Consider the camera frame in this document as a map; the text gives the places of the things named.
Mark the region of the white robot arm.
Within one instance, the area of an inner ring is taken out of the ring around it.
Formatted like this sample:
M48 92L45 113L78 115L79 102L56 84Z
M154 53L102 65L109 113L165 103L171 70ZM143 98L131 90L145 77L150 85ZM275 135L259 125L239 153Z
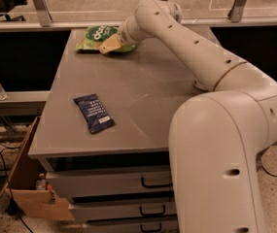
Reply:
M266 233L257 156L277 142L277 82L186 28L172 2L142 0L103 53L155 37L206 91L184 102L169 129L180 233Z

